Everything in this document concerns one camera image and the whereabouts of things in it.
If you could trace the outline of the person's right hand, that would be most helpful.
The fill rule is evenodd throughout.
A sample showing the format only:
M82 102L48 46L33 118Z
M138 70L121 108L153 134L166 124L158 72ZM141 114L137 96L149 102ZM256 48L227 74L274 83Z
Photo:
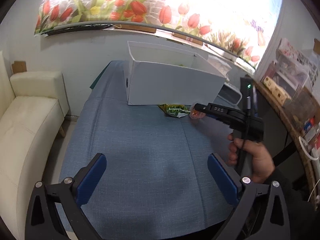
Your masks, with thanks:
M242 140L233 137L233 133L228 135L231 143L228 146L228 164L236 165L238 161L237 150L243 148L252 156L252 179L255 183L263 183L275 170L271 155L267 148L260 142Z

